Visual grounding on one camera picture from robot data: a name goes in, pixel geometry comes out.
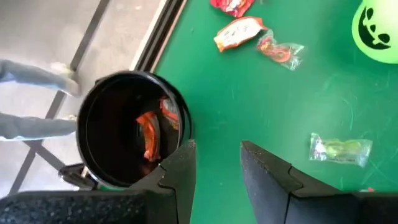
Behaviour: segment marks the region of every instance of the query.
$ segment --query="sneaker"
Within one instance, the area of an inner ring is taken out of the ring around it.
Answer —
[[[65,121],[77,121],[77,116],[74,115],[74,114],[71,114],[71,115],[68,115],[68,116],[66,116],[64,118],[61,118],[61,119],[65,120]]]
[[[80,85],[72,79],[75,72],[68,65],[59,62],[52,63],[51,70],[57,75],[66,78],[64,93],[74,97],[79,97],[81,95]]]

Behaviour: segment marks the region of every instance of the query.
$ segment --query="trick-or-treat bucket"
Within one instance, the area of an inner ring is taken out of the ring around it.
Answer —
[[[178,129],[162,115],[159,102],[177,107]],[[144,158],[145,139],[136,119],[157,115],[160,160]],[[108,189],[128,189],[192,137],[192,120],[182,95],[162,77],[137,71],[117,72],[97,81],[80,108],[76,138],[91,176]]]

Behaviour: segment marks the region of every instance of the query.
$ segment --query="green surface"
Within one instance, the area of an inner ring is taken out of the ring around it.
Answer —
[[[248,139],[342,190],[398,189],[397,66],[358,50],[359,1],[256,1],[279,42],[307,48],[291,72],[255,50],[259,36],[218,52],[213,37],[232,17],[188,0],[155,72],[184,95],[195,122],[197,188],[192,223],[254,223],[239,161]],[[374,141],[368,164],[309,161],[310,133]]]

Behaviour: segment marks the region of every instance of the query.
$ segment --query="wrapped candy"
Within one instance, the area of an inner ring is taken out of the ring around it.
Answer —
[[[261,30],[267,30],[262,19],[252,16],[235,19],[214,38],[220,52],[237,47],[243,42],[255,37]]]
[[[290,70],[295,70],[301,64],[301,57],[304,46],[300,44],[278,44],[274,39],[274,32],[267,30],[257,44],[257,49],[273,61],[280,63]]]
[[[210,4],[236,18],[242,17],[254,0],[211,0]]]
[[[160,109],[162,110],[162,114],[169,121],[170,125],[178,130],[178,116],[177,116],[177,107],[173,104],[173,102],[166,97],[160,99]]]
[[[160,128],[156,114],[152,111],[146,112],[136,119],[141,125],[141,131],[144,133],[145,153],[144,157],[149,162],[160,159]]]
[[[361,167],[366,165],[373,144],[367,139],[324,140],[317,133],[311,134],[310,142],[310,160],[356,164]]]

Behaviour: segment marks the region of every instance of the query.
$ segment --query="person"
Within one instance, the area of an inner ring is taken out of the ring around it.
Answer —
[[[52,73],[39,67],[0,59],[0,87],[2,83],[16,82],[60,90],[70,96],[80,96],[80,86],[72,80],[74,72],[61,63],[54,63]],[[0,141],[28,141],[73,134],[76,117],[43,119],[18,117],[0,112]]]

